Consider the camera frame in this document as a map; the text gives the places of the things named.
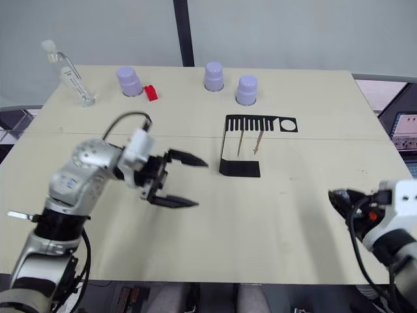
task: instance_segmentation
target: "beige table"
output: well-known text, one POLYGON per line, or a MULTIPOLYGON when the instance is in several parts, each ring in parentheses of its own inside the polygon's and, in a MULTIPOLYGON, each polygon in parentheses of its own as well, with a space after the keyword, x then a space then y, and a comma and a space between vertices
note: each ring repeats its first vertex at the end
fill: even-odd
MULTIPOLYGON (((226 114, 296 117, 299 133, 274 133, 279 138, 375 139, 388 137, 352 76, 345 71, 225 68, 225 87, 217 93, 203 85, 203 68, 135 67, 142 84, 153 84, 159 100, 146 94, 121 93, 118 67, 79 66, 87 86, 98 94, 89 108, 77 106, 64 86, 45 103, 28 132, 102 134, 121 113, 143 110, 154 121, 154 136, 221 137, 226 114), (257 102, 235 101, 238 79, 253 74, 259 80, 257 102)), ((115 134, 130 134, 142 120, 123 121, 115 134)))

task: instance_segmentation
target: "black comb-shaped piece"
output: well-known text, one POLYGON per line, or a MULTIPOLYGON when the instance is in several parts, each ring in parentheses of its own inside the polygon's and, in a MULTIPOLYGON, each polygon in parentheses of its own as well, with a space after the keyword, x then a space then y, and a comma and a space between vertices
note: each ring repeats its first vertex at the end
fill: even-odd
POLYGON ((237 161, 237 160, 225 160, 223 158, 224 141, 226 132, 229 131, 274 131, 274 121, 278 119, 280 122, 280 131, 282 132, 298 132, 296 119, 294 117, 281 117, 273 115, 244 115, 244 114, 231 114, 226 115, 224 123, 224 133, 222 141, 222 151, 220 153, 220 168, 219 172, 225 176, 237 176, 237 177, 260 177, 261 172, 259 170, 258 161, 237 161), (295 125, 294 129, 285 129, 282 127, 282 121, 292 121, 295 125))

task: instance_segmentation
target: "floor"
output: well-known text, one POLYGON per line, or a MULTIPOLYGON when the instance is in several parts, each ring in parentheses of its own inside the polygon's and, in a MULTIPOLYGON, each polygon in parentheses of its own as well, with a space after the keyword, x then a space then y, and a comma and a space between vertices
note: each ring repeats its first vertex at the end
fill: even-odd
MULTIPOLYGON (((0 291, 7 288, 8 278, 9 275, 0 275, 0 291)), ((150 289, 149 298, 143 303, 141 310, 129 312, 146 312, 149 304, 167 284, 172 283, 91 281, 79 308, 84 308, 85 312, 89 313, 116 312, 122 288, 139 286, 150 289)), ((320 313, 376 312, 355 286, 266 284, 261 287, 273 313, 290 313, 294 308, 320 313)), ((198 312, 233 313, 235 311, 233 284, 202 283, 200 293, 198 312)), ((69 303, 68 311, 63 312, 69 312, 71 305, 69 303)))

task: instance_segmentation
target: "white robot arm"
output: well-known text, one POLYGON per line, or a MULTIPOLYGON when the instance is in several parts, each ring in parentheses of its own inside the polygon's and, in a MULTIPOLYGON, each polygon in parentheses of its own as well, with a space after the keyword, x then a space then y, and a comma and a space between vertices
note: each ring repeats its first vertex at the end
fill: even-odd
POLYGON ((417 180, 383 181, 378 192, 372 195, 350 189, 333 190, 328 195, 333 207, 346 220, 356 259, 366 280, 396 312, 414 312, 417 308, 417 242, 410 233, 417 224, 417 180), (356 238, 387 267, 389 291, 376 286, 367 275, 356 238))

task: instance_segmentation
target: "black cable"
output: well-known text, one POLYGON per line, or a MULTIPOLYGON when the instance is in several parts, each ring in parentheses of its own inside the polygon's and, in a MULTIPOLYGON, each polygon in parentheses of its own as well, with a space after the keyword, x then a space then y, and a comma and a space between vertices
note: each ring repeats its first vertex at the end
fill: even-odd
POLYGON ((87 286, 88 286, 88 283, 89 283, 89 277, 90 277, 91 245, 90 245, 90 240, 87 236, 87 233, 85 232, 85 229, 81 233, 81 236, 83 237, 84 242, 85 242, 85 246, 87 247, 87 259, 86 259, 86 262, 85 262, 85 278, 84 278, 83 287, 81 288, 81 291, 79 293, 78 300, 77 300, 76 304, 74 305, 74 307, 72 308, 70 313, 74 313, 76 311, 78 305, 81 303, 81 300, 83 299, 84 294, 85 294, 85 290, 87 289, 87 286))
POLYGON ((398 303, 398 299, 397 299, 397 291, 395 290, 395 284, 394 284, 394 277, 395 277, 395 273, 394 273, 394 265, 390 265, 388 268, 388 271, 390 273, 390 297, 391 297, 391 303, 394 306, 394 310, 395 313, 401 313, 401 307, 398 303))
POLYGON ((71 290, 73 290, 73 291, 69 292, 64 299, 61 299, 61 301, 53 309, 52 313, 57 313, 58 310, 59 310, 59 308, 61 308, 64 305, 64 303, 66 302, 66 300, 68 300, 68 298, 70 297, 70 295, 72 293, 74 293, 75 290, 79 290, 82 287, 81 286, 81 287, 78 287, 77 288, 77 285, 81 282, 81 279, 84 277, 84 274, 87 271, 87 265, 88 265, 88 262, 89 262, 88 250, 89 250, 89 248, 87 248, 87 257, 85 258, 85 263, 84 263, 83 270, 81 271, 81 274, 77 276, 77 278, 73 281, 73 283, 71 285, 72 286, 71 287, 71 290))
POLYGON ((356 236, 354 234, 354 215, 356 214, 357 210, 359 210, 360 207, 363 206, 365 203, 367 203, 370 199, 371 199, 371 196, 365 196, 353 206, 351 212, 348 215, 348 229, 349 229, 349 234, 351 235, 354 255, 356 256, 356 260, 358 261, 360 271, 362 272, 363 276, 365 277, 369 285, 371 285, 371 287, 378 293, 378 295, 386 299, 387 301, 389 301, 389 296, 386 294, 386 292, 383 291, 379 286, 377 286, 369 277, 368 273, 366 272, 364 263, 362 262, 362 258, 360 257, 358 243, 356 242, 356 236))
POLYGON ((131 112, 127 112, 125 114, 122 114, 118 118, 116 118, 116 120, 114 120, 114 122, 112 122, 112 124, 110 124, 109 128, 106 130, 106 132, 104 133, 102 139, 103 140, 106 140, 107 136, 109 135, 109 133, 111 132, 111 130, 114 128, 114 126, 116 126, 117 123, 120 122, 122 119, 124 119, 125 117, 128 117, 130 115, 142 115, 142 116, 146 117, 148 123, 145 123, 145 125, 143 125, 143 129, 146 130, 146 131, 149 129, 150 123, 152 123, 152 120, 149 117, 149 115, 147 115, 145 112, 131 111, 131 112))

